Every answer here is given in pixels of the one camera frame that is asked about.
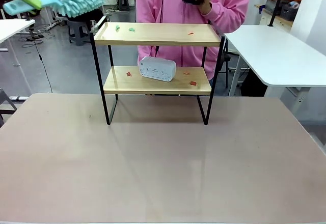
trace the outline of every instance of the pink hoodie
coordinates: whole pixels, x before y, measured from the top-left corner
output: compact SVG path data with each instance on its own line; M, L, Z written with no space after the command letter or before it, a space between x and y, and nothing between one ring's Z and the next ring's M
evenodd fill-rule
M197 6L182 0L164 0L162 23L208 23L210 20L223 33L237 30L244 22L249 0L211 0L212 10L202 15ZM137 0L137 22L159 23L162 0ZM177 66L200 67L204 47L161 46L157 57L174 60ZM155 47L139 46L139 58L155 56ZM205 71L208 79L214 76L219 49L207 49Z

